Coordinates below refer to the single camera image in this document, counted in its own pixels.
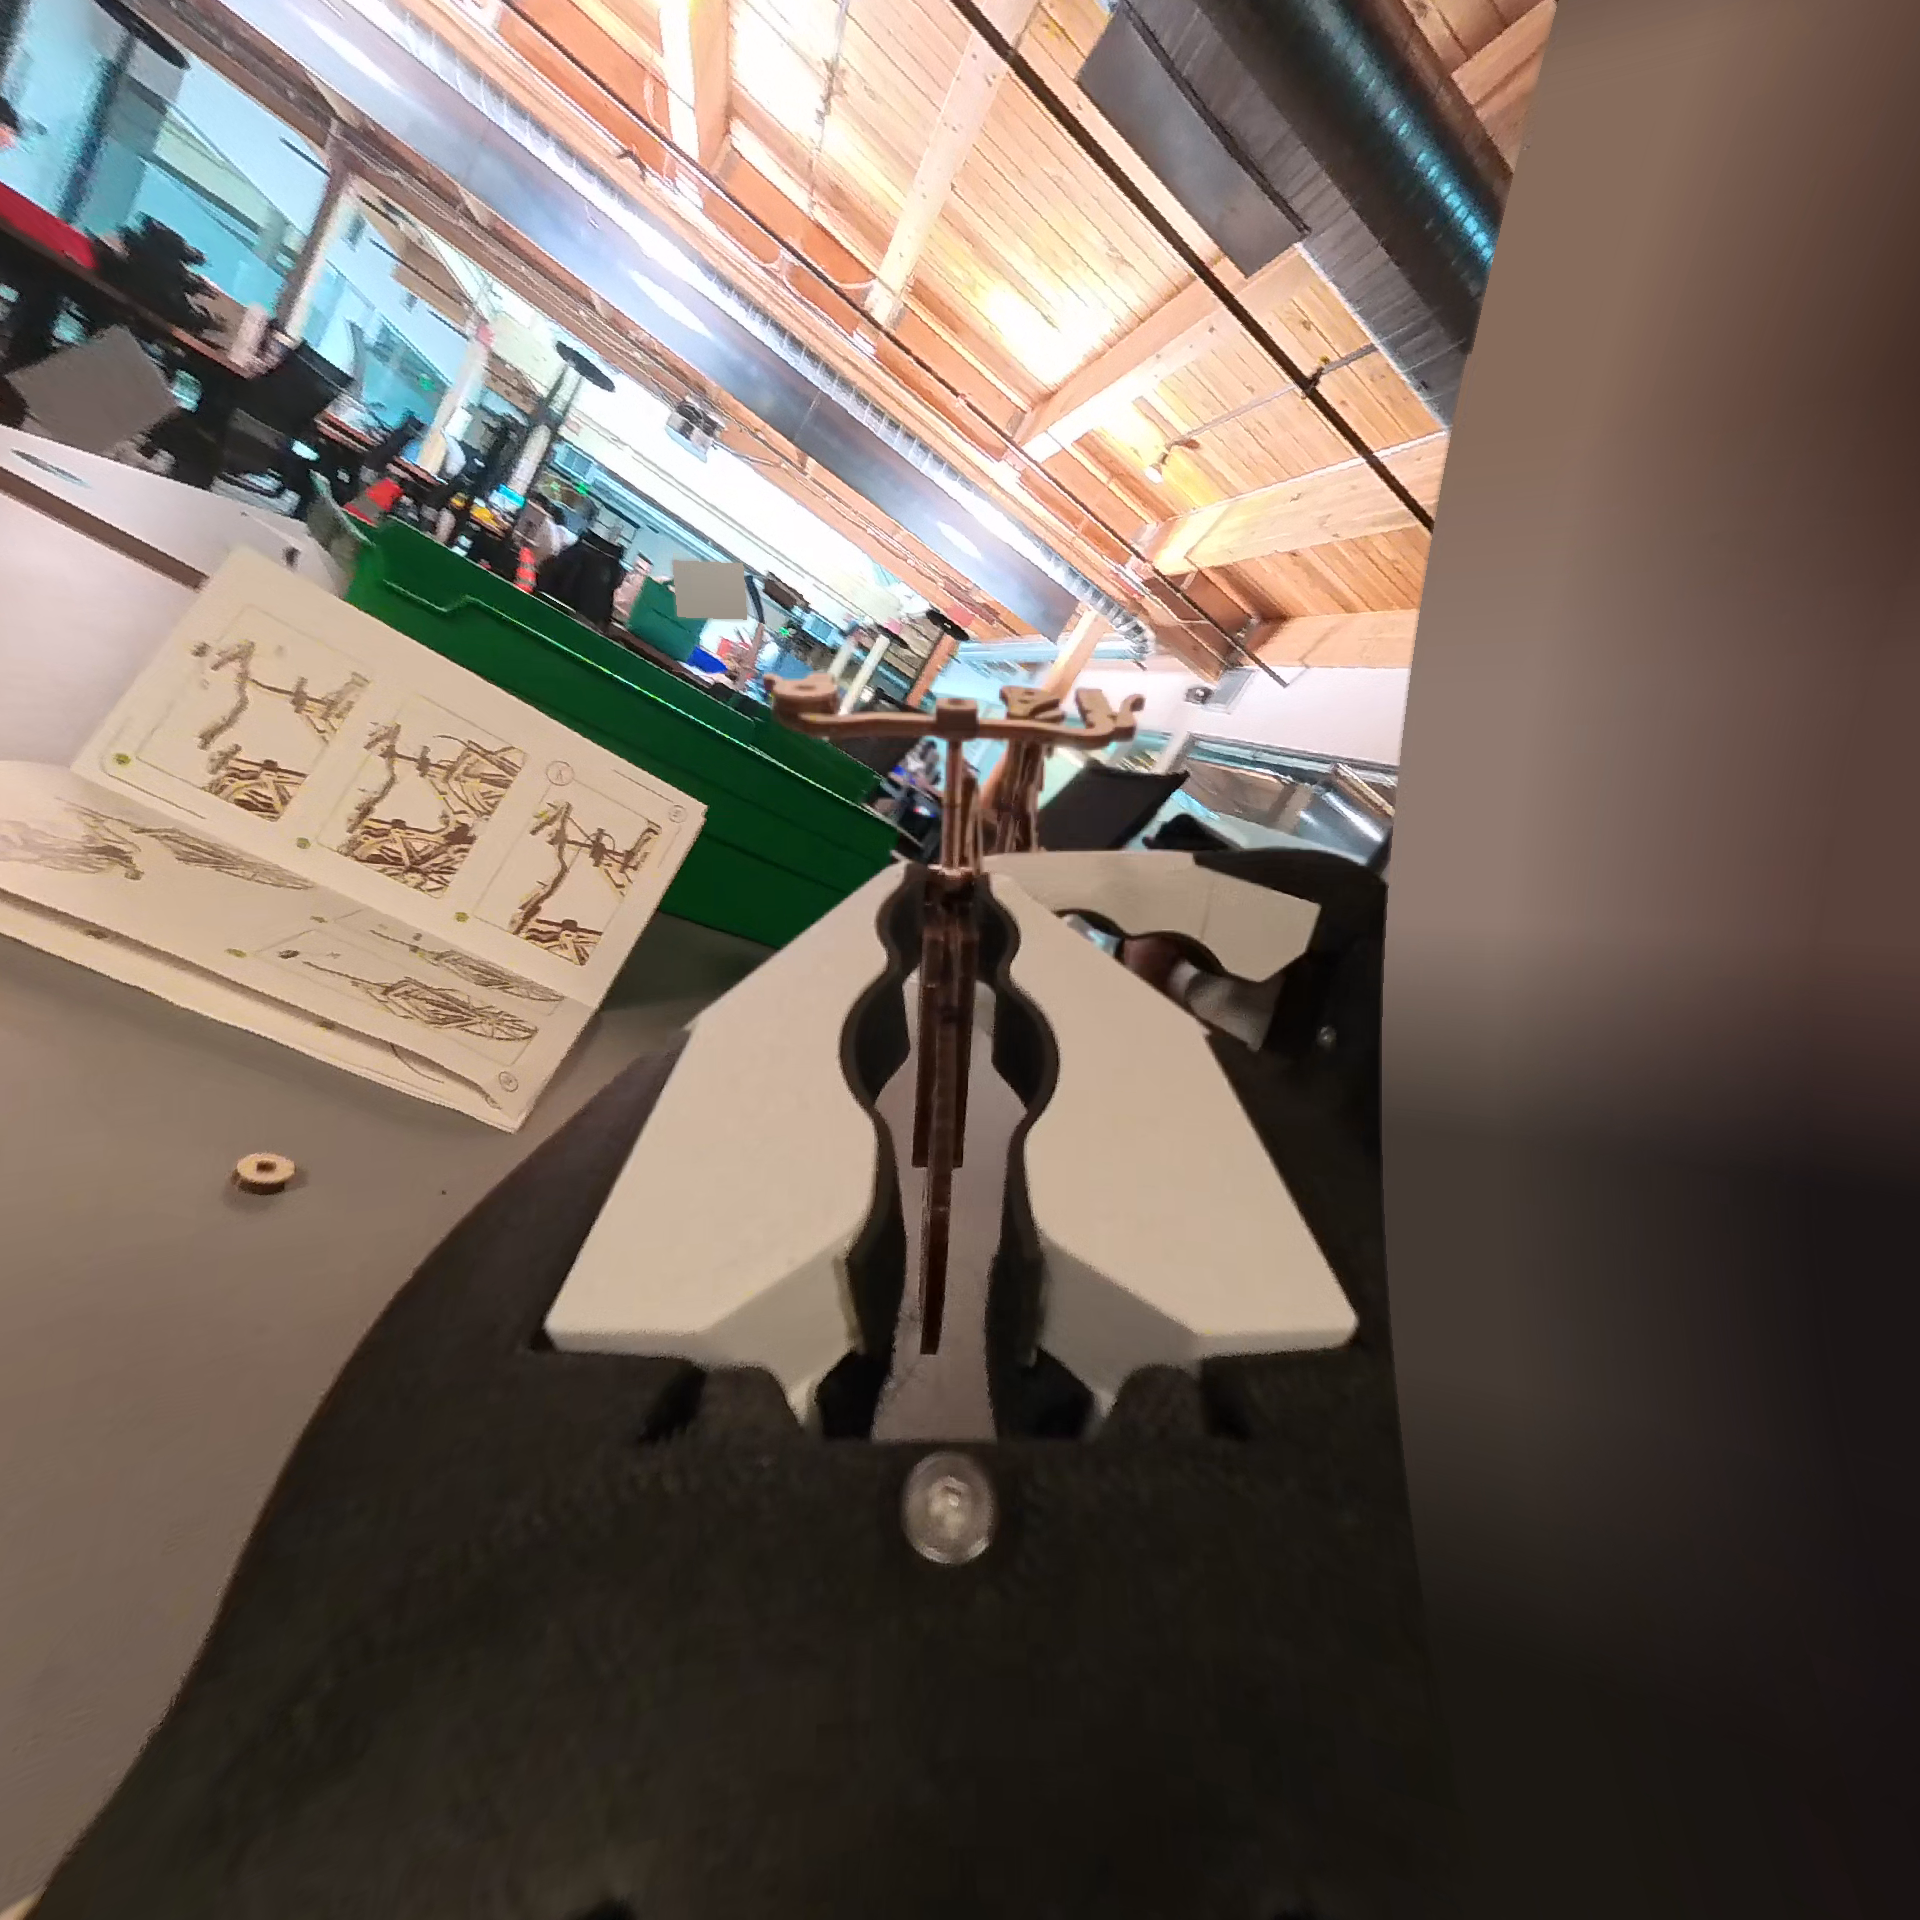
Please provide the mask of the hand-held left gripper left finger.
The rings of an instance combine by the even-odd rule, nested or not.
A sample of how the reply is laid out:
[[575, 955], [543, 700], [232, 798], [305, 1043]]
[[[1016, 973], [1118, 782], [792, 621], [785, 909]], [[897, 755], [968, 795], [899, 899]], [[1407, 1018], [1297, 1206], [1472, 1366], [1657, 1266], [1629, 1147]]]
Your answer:
[[888, 1091], [915, 1058], [922, 868], [882, 871], [701, 1012], [544, 1335], [770, 1374], [866, 1427], [897, 1365], [906, 1212]]

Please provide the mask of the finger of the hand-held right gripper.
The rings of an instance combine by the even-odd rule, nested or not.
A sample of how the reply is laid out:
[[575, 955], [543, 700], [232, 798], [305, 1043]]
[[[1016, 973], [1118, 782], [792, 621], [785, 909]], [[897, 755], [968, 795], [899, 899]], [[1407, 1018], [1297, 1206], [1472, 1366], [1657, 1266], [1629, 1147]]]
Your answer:
[[1168, 994], [1209, 1030], [1249, 1049], [1262, 1049], [1280, 1003], [1280, 977], [1247, 981], [1178, 959]]
[[1325, 906], [1160, 850], [1039, 853], [1035, 899], [1118, 940], [1160, 940], [1225, 977], [1279, 977], [1303, 958]]

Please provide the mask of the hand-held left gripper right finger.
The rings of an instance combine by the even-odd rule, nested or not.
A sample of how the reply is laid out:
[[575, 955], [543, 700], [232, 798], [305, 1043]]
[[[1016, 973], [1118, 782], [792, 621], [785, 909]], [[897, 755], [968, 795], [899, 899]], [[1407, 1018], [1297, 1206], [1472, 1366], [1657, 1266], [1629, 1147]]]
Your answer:
[[1141, 1372], [1347, 1346], [1359, 1311], [1201, 1022], [987, 868], [999, 1150], [984, 1323], [997, 1423], [1083, 1423]]

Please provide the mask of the wooden model assembly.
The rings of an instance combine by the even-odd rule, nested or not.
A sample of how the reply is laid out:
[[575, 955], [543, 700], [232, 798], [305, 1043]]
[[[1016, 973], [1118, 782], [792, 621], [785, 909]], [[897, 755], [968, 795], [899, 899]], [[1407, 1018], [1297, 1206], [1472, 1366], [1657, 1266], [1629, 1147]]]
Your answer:
[[1133, 740], [1141, 694], [1111, 702], [1097, 687], [1065, 700], [1050, 687], [1009, 685], [1002, 710], [942, 700], [931, 715], [863, 713], [841, 706], [827, 675], [767, 677], [767, 702], [779, 725], [809, 735], [871, 735], [945, 746], [939, 853], [928, 866], [922, 909], [919, 1078], [913, 1163], [923, 1171], [919, 1249], [919, 1350], [942, 1346], [953, 1172], [965, 1158], [982, 873], [986, 857], [1039, 843], [1046, 758], [1057, 748], [1094, 751]]

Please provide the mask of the large green plastic bin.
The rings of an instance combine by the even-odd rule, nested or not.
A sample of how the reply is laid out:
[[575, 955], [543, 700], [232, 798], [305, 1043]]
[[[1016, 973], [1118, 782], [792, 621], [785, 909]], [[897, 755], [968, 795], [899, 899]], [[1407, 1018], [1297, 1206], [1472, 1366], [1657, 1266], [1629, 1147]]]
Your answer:
[[779, 949], [897, 857], [877, 774], [683, 683], [401, 521], [369, 531], [349, 599], [706, 809], [663, 913]]

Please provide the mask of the folded instruction booklet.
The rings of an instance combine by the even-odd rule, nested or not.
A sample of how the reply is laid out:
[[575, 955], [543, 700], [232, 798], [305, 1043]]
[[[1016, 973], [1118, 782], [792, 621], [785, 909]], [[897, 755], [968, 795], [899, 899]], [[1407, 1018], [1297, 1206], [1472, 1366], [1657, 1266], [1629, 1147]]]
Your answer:
[[6, 762], [6, 933], [514, 1133], [704, 821], [239, 550], [67, 766]]

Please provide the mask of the small green plastic bin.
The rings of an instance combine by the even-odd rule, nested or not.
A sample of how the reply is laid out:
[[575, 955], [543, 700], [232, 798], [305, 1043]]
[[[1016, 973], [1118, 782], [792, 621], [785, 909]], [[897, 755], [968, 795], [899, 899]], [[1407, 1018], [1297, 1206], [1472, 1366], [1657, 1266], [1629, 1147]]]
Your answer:
[[704, 621], [683, 618], [672, 586], [640, 567], [616, 593], [614, 619], [616, 636], [650, 659], [706, 677], [730, 673], [725, 659], [704, 647]]

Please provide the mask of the black floor stand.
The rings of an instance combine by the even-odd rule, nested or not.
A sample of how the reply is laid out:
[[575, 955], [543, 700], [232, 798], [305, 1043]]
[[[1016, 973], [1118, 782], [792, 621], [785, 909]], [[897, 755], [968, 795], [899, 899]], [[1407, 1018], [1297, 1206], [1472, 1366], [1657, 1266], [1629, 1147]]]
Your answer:
[[614, 373], [575, 341], [559, 338], [555, 351], [561, 371], [536, 410], [511, 479], [511, 491], [520, 493], [525, 501], [536, 497], [543, 474], [552, 466], [554, 450], [565, 434], [567, 419], [578, 398], [586, 390], [616, 390]]

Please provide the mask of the black ceiling panel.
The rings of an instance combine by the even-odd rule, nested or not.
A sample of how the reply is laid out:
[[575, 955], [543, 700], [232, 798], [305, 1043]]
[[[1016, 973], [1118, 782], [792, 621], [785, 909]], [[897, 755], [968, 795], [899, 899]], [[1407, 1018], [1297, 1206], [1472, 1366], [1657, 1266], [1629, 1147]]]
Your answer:
[[1077, 84], [1238, 271], [1254, 277], [1306, 239], [1136, 5], [1111, 10]]

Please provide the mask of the long dark ceiling beam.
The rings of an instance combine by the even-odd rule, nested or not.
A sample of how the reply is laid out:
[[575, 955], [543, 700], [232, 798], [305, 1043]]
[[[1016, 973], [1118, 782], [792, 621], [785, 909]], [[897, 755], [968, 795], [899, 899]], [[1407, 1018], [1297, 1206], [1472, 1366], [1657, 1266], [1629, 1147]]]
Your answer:
[[741, 295], [592, 157], [445, 36], [386, 5], [216, 5], [437, 167], [759, 423], [1039, 634], [1127, 607], [1014, 521], [798, 333]]

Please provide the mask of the white box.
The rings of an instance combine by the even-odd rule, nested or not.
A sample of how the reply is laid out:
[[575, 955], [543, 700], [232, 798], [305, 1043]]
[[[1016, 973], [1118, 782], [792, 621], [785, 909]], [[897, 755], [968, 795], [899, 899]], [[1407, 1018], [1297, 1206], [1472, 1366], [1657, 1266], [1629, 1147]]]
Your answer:
[[19, 428], [2, 482], [6, 762], [74, 762], [234, 550], [349, 587], [294, 519]]

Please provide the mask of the metal ventilation duct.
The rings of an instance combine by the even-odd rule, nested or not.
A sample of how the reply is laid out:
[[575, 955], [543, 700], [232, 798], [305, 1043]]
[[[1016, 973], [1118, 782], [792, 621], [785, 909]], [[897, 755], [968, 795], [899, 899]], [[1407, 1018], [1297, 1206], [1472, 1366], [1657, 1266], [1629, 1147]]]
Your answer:
[[1405, 5], [1202, 2], [1186, 76], [1303, 250], [1453, 426], [1512, 169]]

